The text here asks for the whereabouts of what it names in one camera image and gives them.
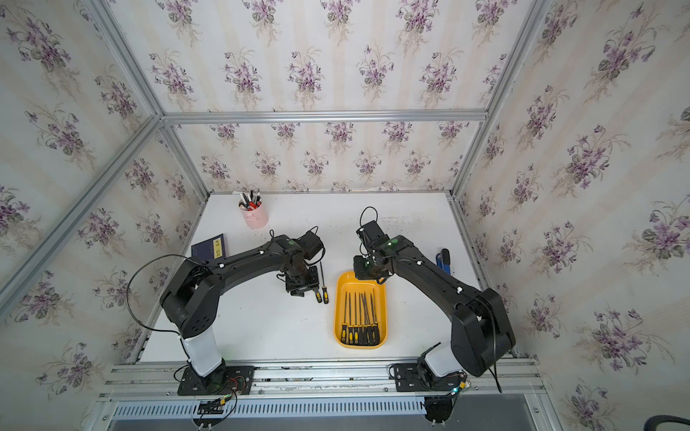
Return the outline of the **yellow plastic storage box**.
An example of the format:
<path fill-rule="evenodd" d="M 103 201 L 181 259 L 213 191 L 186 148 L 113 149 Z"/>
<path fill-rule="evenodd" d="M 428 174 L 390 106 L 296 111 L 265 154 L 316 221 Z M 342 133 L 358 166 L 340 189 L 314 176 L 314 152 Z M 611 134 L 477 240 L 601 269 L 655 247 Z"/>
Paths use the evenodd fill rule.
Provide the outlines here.
<path fill-rule="evenodd" d="M 387 340 L 386 285 L 359 280 L 353 271 L 338 279 L 333 333 L 339 345 L 351 349 L 380 348 Z"/>

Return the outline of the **file tool moved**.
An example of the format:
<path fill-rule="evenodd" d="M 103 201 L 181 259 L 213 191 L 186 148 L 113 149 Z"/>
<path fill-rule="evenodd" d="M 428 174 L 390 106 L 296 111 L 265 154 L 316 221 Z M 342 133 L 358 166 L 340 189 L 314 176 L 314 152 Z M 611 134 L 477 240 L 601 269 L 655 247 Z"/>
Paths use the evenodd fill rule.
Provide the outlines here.
<path fill-rule="evenodd" d="M 362 321 L 362 337 L 363 337 L 363 343 L 365 346 L 370 346 L 372 343 L 372 331 L 371 331 L 371 326 L 370 326 L 370 319 L 368 315 L 368 302 L 367 302 L 367 296 L 362 293 L 359 299 L 359 305 L 360 305 L 360 315 L 361 315 L 361 321 Z"/>
<path fill-rule="evenodd" d="M 365 308 L 365 324 L 366 324 L 366 334 L 367 334 L 367 341 L 368 341 L 368 346 L 374 346 L 376 337 L 374 335 L 374 329 L 372 326 L 372 317 L 370 313 L 370 308 L 368 304 L 368 296 L 366 294 L 363 295 L 362 299 L 364 308 Z"/>
<path fill-rule="evenodd" d="M 372 317 L 371 343 L 373 346 L 378 346 L 380 344 L 380 330 L 379 330 L 378 320 L 377 320 L 376 301 L 375 301 L 375 297 L 373 294 L 369 295 L 369 305 L 370 305 L 371 317 Z"/>
<path fill-rule="evenodd" d="M 363 346 L 364 340 L 365 340 L 365 335 L 364 335 L 364 330 L 363 330 L 364 320 L 363 320 L 363 316 L 362 316 L 361 294 L 357 293 L 356 296 L 357 296 L 357 300 L 356 300 L 357 309 L 359 312 L 359 343 L 360 343 L 359 346 Z"/>
<path fill-rule="evenodd" d="M 357 309 L 357 296 L 355 295 L 354 298 L 352 298 L 352 311 L 353 311 L 353 324 L 352 324 L 352 329 L 353 329 L 353 334 L 354 334 L 354 345 L 359 346 L 359 312 Z"/>

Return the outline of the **diagonal file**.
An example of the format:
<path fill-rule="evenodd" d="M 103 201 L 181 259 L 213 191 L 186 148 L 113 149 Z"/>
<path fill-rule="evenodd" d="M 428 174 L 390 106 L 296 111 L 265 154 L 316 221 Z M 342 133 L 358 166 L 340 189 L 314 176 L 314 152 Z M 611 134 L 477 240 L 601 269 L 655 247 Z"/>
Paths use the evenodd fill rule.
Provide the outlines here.
<path fill-rule="evenodd" d="M 348 344 L 349 339 L 349 311 L 348 311 L 349 296 L 348 294 L 343 295 L 342 301 L 342 324 L 341 324 L 341 343 L 343 345 Z"/>

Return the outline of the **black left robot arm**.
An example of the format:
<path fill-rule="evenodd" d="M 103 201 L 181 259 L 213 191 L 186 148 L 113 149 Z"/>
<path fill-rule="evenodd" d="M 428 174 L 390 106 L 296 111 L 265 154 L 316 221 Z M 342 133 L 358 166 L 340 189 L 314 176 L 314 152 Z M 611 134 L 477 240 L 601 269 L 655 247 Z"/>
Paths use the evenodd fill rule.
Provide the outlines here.
<path fill-rule="evenodd" d="M 276 272 L 291 296 L 320 288 L 316 265 L 325 256 L 317 233 L 299 238 L 275 235 L 254 249 L 215 260 L 185 260 L 160 296 L 167 319 L 175 325 L 193 373 L 206 378 L 225 367 L 212 325 L 224 293 L 245 282 Z"/>

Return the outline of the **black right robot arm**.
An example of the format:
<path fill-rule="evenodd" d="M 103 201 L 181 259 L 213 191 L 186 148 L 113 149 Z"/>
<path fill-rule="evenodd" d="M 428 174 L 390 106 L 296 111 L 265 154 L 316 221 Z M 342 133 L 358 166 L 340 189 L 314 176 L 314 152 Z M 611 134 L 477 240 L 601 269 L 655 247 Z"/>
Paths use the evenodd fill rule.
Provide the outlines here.
<path fill-rule="evenodd" d="M 420 371 L 430 379 L 457 372 L 497 376 L 498 361 L 516 346 L 501 296 L 491 288 L 480 290 L 454 278 L 406 237 L 386 235 L 376 221 L 363 224 L 356 234 L 366 251 L 353 258 L 357 279 L 403 278 L 433 301 L 450 322 L 450 340 L 420 355 Z"/>

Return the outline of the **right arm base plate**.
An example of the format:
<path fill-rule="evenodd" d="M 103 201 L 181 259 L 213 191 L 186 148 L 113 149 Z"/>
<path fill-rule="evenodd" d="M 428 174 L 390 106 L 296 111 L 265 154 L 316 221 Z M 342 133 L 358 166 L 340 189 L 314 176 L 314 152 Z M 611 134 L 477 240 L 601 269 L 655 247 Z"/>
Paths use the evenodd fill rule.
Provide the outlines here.
<path fill-rule="evenodd" d="M 451 393 L 467 388 L 465 372 L 454 372 L 438 377 L 426 366 L 417 363 L 400 363 L 388 367 L 388 377 L 394 381 L 399 393 Z"/>

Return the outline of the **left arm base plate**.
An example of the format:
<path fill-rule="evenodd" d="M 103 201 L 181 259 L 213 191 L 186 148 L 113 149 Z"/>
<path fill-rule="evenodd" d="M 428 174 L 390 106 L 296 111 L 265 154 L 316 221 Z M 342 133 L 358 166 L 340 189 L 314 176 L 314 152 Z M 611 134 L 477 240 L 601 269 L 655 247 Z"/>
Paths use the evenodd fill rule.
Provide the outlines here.
<path fill-rule="evenodd" d="M 178 381 L 178 396 L 248 395 L 253 386 L 253 366 L 221 366 L 206 377 L 199 377 L 190 366 Z"/>

